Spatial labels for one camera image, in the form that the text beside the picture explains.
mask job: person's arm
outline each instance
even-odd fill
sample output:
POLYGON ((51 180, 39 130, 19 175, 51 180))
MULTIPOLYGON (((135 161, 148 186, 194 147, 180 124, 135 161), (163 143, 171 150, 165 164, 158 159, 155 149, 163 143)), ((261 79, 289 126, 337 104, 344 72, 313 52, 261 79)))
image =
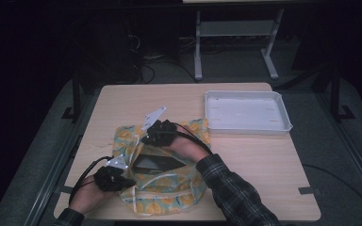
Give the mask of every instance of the person's arm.
POLYGON ((115 192, 104 192, 94 182, 93 176, 83 181, 83 186, 75 193, 69 207, 60 214, 54 226, 78 226, 89 213, 101 202, 111 198, 115 192))
MULTIPOLYGON (((180 127, 177 130, 187 133, 180 127)), ((231 225, 281 225, 275 214, 261 202, 255 188, 230 171, 219 155, 209 155, 202 147, 183 137, 177 137, 165 149, 197 163, 196 169, 212 189, 215 203, 231 225)))

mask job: wire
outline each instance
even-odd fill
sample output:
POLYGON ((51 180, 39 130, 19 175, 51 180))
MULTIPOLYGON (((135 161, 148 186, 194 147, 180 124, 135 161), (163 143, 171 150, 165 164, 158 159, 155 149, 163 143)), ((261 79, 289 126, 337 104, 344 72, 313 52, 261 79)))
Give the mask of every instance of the wire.
POLYGON ((148 69, 150 69, 151 71, 152 71, 152 77, 151 77, 151 79, 149 79, 148 81, 145 81, 145 78, 143 77, 143 74, 142 73, 140 73, 140 79, 142 79, 142 81, 143 81, 143 83, 144 84, 149 84, 149 83, 151 83, 153 80, 154 80, 154 78, 155 78, 155 70, 152 68, 152 67, 149 67, 148 65, 146 65, 146 64, 142 64, 142 65, 140 65, 141 67, 146 67, 146 68, 148 68, 148 69))
POLYGON ((302 166, 307 167, 307 168, 312 168, 312 169, 316 169, 316 170, 320 170, 323 171, 331 176, 333 176, 335 179, 339 180, 341 183, 343 183, 345 186, 347 186, 351 191, 353 191, 358 197, 360 197, 360 199, 362 200, 362 194, 357 191, 354 187, 352 187, 351 185, 349 185, 347 182, 345 182, 344 180, 340 179, 338 176, 336 176, 334 173, 326 170, 326 169, 322 169, 320 167, 316 167, 316 166, 312 166, 309 164, 302 164, 302 166))
POLYGON ((186 69, 184 66, 182 66, 182 65, 180 65, 178 63, 174 63, 174 62, 171 62, 171 61, 166 61, 166 62, 150 62, 150 64, 173 64, 173 65, 176 65, 176 66, 180 67, 181 69, 183 69, 185 72, 187 72, 187 74, 193 79, 193 81, 195 83, 199 82, 198 80, 195 79, 193 74, 188 71, 188 69, 186 69))
POLYGON ((91 181, 91 182, 85 183, 84 185, 80 186, 80 188, 83 187, 83 186, 87 186, 87 185, 89 185, 89 184, 92 184, 92 183, 94 183, 94 182, 95 182, 95 181, 91 181))
POLYGON ((187 138, 187 139, 193 141, 194 143, 198 144, 199 146, 201 146, 209 154, 213 154, 213 152, 211 152, 211 150, 207 147, 207 145, 202 140, 197 138, 196 136, 190 136, 188 134, 184 134, 184 133, 181 133, 181 132, 178 132, 178 131, 175 131, 175 132, 157 131, 157 132, 159 134, 173 134, 173 135, 178 135, 180 137, 187 138))
POLYGON ((70 202, 72 202, 73 200, 73 197, 75 195, 75 193, 77 193, 78 189, 83 186, 82 185, 82 182, 84 181, 84 179, 87 177, 88 173, 90 173, 90 171, 96 166, 96 164, 98 164, 100 161, 106 159, 106 160, 110 160, 112 159, 113 157, 108 157, 108 156, 105 156, 105 157, 101 157, 99 158, 98 160, 92 162, 90 164, 89 167, 87 167, 87 169, 85 169, 85 171, 82 173, 82 175, 80 176, 80 178, 78 179, 77 183, 75 183, 75 186, 72 190, 72 194, 70 194, 70 198, 69 198, 69 204, 70 202))
POLYGON ((97 64, 99 64, 99 66, 101 66, 103 69, 107 70, 108 72, 111 72, 111 69, 108 68, 104 63, 102 63, 101 61, 99 61, 97 58, 95 58, 95 56, 93 56, 92 54, 90 54, 90 52, 88 52, 73 36, 70 37, 70 39, 75 43, 76 46, 78 46, 78 48, 80 48, 84 53, 86 53, 88 55, 88 57, 90 57, 91 59, 93 59, 97 64))
POLYGON ((183 128, 184 130, 186 130, 189 134, 191 134, 193 137, 195 138, 198 138, 196 137, 190 130, 188 130, 186 127, 184 127, 183 125, 179 124, 179 123, 176 123, 176 122, 173 122, 175 125, 178 125, 179 127, 183 128))
POLYGON ((184 39, 180 39, 180 40, 192 40, 186 44, 184 44, 183 46, 180 47, 180 52, 184 52, 190 48, 195 47, 195 43, 196 43, 196 39, 195 38, 184 38, 184 39))
POLYGON ((137 46, 134 48, 135 50, 138 50, 140 48, 140 38, 138 38, 138 36, 135 35, 129 35, 128 38, 136 39, 138 41, 137 46))
POLYGON ((212 41, 215 45, 214 46, 212 46, 210 44, 204 45, 204 42, 206 42, 206 41, 202 41, 201 54, 217 55, 217 54, 220 54, 220 53, 225 51, 225 45, 223 43, 219 43, 218 40, 216 40, 216 39, 207 39, 207 41, 212 41))
POLYGON ((165 57, 165 55, 156 55, 156 56, 144 56, 143 59, 145 60, 151 60, 151 61, 154 61, 154 60, 157 60, 157 59, 160 59, 160 58, 163 58, 165 57))
POLYGON ((217 42, 221 43, 225 46, 227 46, 230 49, 234 48, 234 42, 235 42, 235 38, 234 37, 225 37, 226 39, 218 39, 217 42))

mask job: dark background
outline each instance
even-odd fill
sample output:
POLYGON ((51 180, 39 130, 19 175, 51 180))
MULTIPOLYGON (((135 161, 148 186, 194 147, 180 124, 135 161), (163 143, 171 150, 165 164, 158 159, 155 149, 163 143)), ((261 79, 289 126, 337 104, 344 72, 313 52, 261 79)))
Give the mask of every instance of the dark background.
MULTIPOLYGON (((75 71, 85 91, 131 84, 138 78, 133 64, 140 59, 128 51, 127 34, 139 35, 145 48, 161 48, 175 57, 178 37, 194 34, 191 11, 64 10, 82 4, 88 2, 0 1, 0 200, 49 107, 75 71)), ((212 15, 246 13, 215 10, 212 15)), ((341 76, 362 97, 362 1, 287 8, 278 39, 291 37, 302 41, 295 69, 307 70, 336 57, 341 76)))

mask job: gray carpet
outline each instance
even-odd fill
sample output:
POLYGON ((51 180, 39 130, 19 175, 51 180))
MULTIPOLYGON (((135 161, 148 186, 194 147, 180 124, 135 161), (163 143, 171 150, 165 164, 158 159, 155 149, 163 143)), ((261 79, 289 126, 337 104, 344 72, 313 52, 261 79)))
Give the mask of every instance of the gray carpet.
MULTIPOLYGON (((297 40, 278 41, 274 45, 271 56, 280 75, 276 81, 270 79, 261 58, 259 50, 263 43, 263 40, 255 40, 248 42, 243 48, 227 47, 219 53, 202 55, 204 79, 201 82, 267 82, 275 87, 300 73, 290 69, 299 45, 297 40)), ((146 64, 155 71, 152 83, 194 83, 190 75, 193 73, 192 51, 181 54, 178 61, 164 57, 146 64)), ((153 76, 152 70, 148 68, 142 71, 145 80, 153 76)), ((309 183, 316 189, 316 199, 321 210, 320 220, 296 224, 362 225, 362 179, 339 133, 340 128, 345 131, 362 155, 362 102, 354 87, 342 80, 340 103, 347 105, 356 119, 335 125, 324 106, 324 101, 329 99, 329 90, 323 94, 312 92, 309 88, 312 80, 313 78, 309 78, 290 90, 279 90, 294 125, 290 132, 292 139, 309 183)), ((57 156, 60 155, 60 150, 71 152, 86 128, 98 96, 99 90, 94 95, 82 95, 83 115, 77 123, 72 123, 61 118, 65 108, 72 105, 71 83, 63 88, 0 204, 0 225, 24 225, 25 222, 51 225, 54 222, 53 211, 58 191, 63 186, 72 163, 71 157, 67 161, 57 159, 57 156), (46 184, 44 175, 55 164, 58 164, 55 171, 60 176, 52 178, 54 183, 46 184), (38 197, 44 197, 45 200, 39 202, 36 211, 33 204, 38 197)), ((113 224, 114 222, 86 220, 83 225, 113 224)), ((116 222, 116 225, 146 224, 116 222)))

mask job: hand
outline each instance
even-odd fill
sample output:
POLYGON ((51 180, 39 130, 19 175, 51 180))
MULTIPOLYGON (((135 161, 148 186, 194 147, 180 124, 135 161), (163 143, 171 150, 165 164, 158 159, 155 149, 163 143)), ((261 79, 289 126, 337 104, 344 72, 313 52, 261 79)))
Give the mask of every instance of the hand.
MULTIPOLYGON (((189 132, 186 129, 190 131, 189 127, 187 126, 184 129, 183 127, 177 125, 178 132, 188 135, 189 132)), ((199 162, 202 158, 208 156, 208 153, 207 151, 205 151, 204 148, 194 143, 193 141, 180 136, 177 136, 170 146, 162 148, 178 153, 180 156, 186 157, 195 163, 199 162)))
POLYGON ((69 208, 85 215, 101 202, 111 198, 114 194, 115 192, 104 192, 99 189, 98 185, 94 182, 93 176, 88 176, 75 193, 69 208))

